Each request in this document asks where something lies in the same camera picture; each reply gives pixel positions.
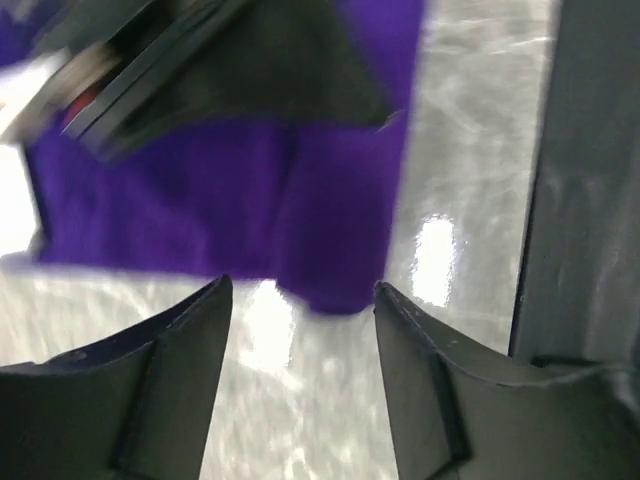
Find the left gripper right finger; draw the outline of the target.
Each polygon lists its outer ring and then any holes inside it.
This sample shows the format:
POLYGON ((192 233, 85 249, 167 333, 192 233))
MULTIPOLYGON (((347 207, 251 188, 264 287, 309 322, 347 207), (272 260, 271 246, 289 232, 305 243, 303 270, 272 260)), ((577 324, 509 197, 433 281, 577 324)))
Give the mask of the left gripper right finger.
POLYGON ((518 362, 388 283, 374 316, 400 478, 638 477, 637 370, 518 362))

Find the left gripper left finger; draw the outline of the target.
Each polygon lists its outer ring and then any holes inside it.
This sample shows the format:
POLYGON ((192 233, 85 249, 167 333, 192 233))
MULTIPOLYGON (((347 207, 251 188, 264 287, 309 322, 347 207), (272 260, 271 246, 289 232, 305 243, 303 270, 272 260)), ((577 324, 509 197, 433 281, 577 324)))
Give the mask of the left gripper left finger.
POLYGON ((46 362, 1 370, 5 479, 196 479, 228 340, 222 276, 46 362))

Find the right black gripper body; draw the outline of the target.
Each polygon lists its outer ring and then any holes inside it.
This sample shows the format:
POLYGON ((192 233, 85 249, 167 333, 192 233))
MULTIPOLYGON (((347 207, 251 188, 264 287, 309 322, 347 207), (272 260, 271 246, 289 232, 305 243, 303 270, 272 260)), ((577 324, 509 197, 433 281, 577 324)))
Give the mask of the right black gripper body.
POLYGON ((112 159, 180 126, 258 110, 240 92, 236 43, 253 1, 37 1, 33 55, 68 55, 52 80, 63 132, 112 159))

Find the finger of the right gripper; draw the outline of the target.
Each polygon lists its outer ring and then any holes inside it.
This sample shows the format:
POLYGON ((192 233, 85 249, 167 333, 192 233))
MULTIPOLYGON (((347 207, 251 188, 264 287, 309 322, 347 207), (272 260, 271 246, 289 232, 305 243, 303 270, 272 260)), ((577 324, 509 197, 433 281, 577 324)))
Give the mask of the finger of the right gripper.
POLYGON ((124 150, 204 119, 380 127, 392 112, 330 1, 225 1, 152 71, 161 86, 114 132, 124 150))

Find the purple towel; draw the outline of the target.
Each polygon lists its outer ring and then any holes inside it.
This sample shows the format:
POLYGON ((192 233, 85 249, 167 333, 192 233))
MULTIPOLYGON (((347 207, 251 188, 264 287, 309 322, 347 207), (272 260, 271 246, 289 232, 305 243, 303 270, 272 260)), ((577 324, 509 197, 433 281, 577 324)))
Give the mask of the purple towel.
MULTIPOLYGON (((26 146, 44 226, 40 265, 274 280, 349 315, 384 274, 424 5, 330 1, 390 96, 380 127, 235 117, 178 127, 104 159, 54 106, 26 146)), ((1 5, 1 62, 31 53, 33 4, 1 5)))

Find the black base bar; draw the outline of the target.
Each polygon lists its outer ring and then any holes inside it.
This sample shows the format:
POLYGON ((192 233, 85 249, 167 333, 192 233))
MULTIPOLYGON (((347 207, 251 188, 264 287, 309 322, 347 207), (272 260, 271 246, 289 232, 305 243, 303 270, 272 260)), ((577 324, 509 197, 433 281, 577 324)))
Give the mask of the black base bar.
POLYGON ((639 5, 564 1, 510 354, 639 362, 639 5))

